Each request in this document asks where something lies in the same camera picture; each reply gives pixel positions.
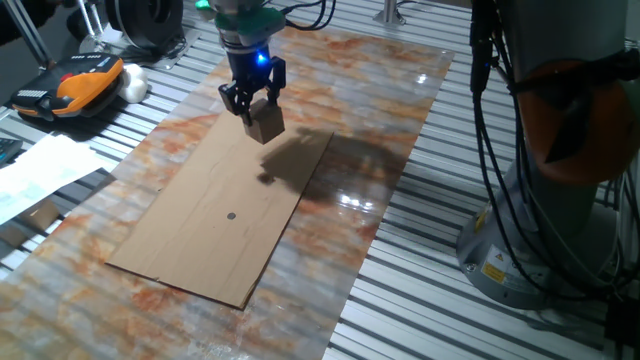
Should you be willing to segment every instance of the white object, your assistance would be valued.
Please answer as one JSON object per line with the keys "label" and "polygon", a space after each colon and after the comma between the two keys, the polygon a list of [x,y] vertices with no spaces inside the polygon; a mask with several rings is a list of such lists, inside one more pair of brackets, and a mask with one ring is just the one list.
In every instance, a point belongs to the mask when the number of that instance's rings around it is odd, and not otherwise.
{"label": "white object", "polygon": [[147,73],[136,64],[127,64],[121,76],[123,84],[118,95],[132,104],[142,101],[149,88]]}
{"label": "white object", "polygon": [[15,164],[0,169],[0,224],[103,164],[88,146],[47,135]]}

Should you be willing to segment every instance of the blue led light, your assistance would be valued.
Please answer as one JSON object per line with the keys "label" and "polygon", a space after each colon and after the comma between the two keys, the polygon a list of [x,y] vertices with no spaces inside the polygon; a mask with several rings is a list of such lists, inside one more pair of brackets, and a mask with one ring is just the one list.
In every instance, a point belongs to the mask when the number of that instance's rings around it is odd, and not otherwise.
{"label": "blue led light", "polygon": [[266,63],[269,62],[269,59],[266,56],[258,53],[258,58],[256,59],[256,62],[258,63],[258,65],[265,65]]}

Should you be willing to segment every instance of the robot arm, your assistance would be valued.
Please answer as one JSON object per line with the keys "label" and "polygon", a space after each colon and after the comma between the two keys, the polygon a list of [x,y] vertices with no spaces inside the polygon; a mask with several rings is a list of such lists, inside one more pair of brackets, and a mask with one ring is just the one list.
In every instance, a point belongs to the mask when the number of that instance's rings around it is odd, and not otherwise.
{"label": "robot arm", "polygon": [[277,106],[286,86],[285,61],[269,53],[269,38],[284,29],[284,14],[263,7],[262,0],[209,0],[215,24],[233,73],[231,83],[220,86],[222,100],[231,113],[253,126],[253,96],[266,88],[271,106]]}

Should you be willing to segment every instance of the metal bracket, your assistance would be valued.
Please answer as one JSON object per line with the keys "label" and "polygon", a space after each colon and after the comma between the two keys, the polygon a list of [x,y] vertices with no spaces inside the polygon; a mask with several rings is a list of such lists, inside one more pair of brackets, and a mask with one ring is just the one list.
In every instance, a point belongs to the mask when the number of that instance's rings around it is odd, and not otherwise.
{"label": "metal bracket", "polygon": [[49,49],[47,49],[42,41],[40,33],[38,33],[38,29],[36,29],[33,21],[31,21],[29,13],[27,13],[27,10],[25,10],[22,5],[22,1],[5,0],[5,4],[9,15],[11,15],[13,22],[22,34],[29,50],[31,50],[31,53],[40,65],[40,70],[44,71],[53,68],[56,65],[56,62],[53,60],[51,53],[49,53]]}
{"label": "metal bracket", "polygon": [[398,0],[385,0],[384,9],[373,17],[373,20],[383,24],[404,25],[407,20],[398,11]]}

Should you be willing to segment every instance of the cardboard sheet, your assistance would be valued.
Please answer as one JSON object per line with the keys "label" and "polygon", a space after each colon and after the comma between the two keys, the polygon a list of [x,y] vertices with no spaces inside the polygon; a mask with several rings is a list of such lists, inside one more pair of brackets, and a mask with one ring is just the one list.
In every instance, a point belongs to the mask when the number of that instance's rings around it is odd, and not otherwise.
{"label": "cardboard sheet", "polygon": [[331,135],[288,124],[261,145],[221,115],[107,263],[243,307]]}

